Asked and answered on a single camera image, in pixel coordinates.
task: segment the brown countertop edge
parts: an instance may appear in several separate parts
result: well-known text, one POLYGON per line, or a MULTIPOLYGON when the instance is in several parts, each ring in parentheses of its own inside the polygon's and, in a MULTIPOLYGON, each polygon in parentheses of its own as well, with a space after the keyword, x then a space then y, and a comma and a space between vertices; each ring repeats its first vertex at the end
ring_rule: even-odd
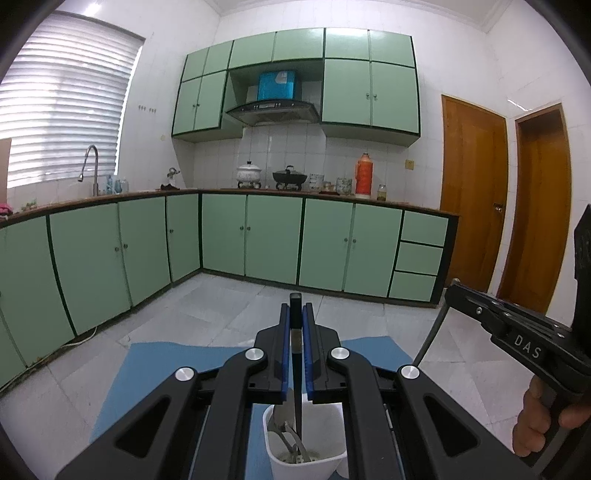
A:
POLYGON ((125 200, 161 197, 167 195, 182 195, 190 193, 230 193, 230 194, 248 194, 248 195, 277 195, 277 196, 290 196, 290 197, 303 197, 311 199, 323 199, 323 200, 335 200, 338 202, 349 202, 349 203, 364 203, 367 205, 377 205, 386 207, 397 207, 404 210, 410 210, 413 212, 429 213, 439 216, 447 217, 458 217, 458 215, 443 210, 436 210, 426 207, 418 207, 409 203, 403 202, 379 202, 377 200, 358 199, 355 196, 339 196, 339 195, 326 195, 321 193, 312 192, 295 192, 293 190, 250 190, 250 189, 181 189, 181 190, 153 190, 143 192, 132 192, 123 193, 119 195, 102 195, 100 197, 90 197, 80 200, 72 200, 69 202, 52 203, 50 205, 44 205, 34 210, 27 212, 15 213, 10 216, 7 220, 0 220, 0 228, 15 223, 30 220, 32 218, 50 215, 52 213, 65 212, 67 210, 75 210, 82 207, 90 207, 94 205, 104 205, 105 203, 116 203, 124 202, 125 200))

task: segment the brown door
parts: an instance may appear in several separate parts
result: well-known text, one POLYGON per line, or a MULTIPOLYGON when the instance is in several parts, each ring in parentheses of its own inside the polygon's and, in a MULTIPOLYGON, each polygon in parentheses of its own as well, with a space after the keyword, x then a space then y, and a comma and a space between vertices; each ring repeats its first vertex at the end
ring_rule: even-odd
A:
POLYGON ((498 296, 545 313, 564 258, 570 154, 562 107, 517 120, 517 205, 498 296))
POLYGON ((441 209, 460 216, 447 281, 486 291, 501 244, 509 168, 505 119, 443 96, 441 209))

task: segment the orange thermos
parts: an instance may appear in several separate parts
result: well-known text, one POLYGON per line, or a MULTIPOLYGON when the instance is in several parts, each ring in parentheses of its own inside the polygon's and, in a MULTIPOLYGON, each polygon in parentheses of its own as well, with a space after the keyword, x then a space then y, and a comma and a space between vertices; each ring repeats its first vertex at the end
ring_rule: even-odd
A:
POLYGON ((374 174, 374 162, 369 155, 364 153, 355 165, 355 196, 358 198, 371 198, 371 180, 374 174))

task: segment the tile floor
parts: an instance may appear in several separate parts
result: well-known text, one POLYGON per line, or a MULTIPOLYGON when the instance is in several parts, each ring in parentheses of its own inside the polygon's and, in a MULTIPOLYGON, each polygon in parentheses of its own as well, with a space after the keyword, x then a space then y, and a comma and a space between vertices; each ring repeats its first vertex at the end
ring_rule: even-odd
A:
MULTIPOLYGON (((274 325, 290 290, 199 274, 66 352, 0 398, 0 421, 40 480, 88 444, 111 383, 134 342, 244 346, 274 325)), ((413 357, 437 310, 303 294, 319 324, 341 339, 390 335, 413 357)), ((450 311, 423 369, 507 446, 531 374, 490 343, 473 319, 450 311)))

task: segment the black range hood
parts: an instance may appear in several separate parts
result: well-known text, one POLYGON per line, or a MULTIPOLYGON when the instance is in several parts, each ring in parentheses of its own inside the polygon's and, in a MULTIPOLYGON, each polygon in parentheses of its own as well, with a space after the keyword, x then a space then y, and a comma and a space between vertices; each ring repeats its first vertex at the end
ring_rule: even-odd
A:
POLYGON ((251 127, 280 122, 303 121, 311 124, 320 122, 316 107, 302 100, 257 100, 232 108, 226 113, 251 127))

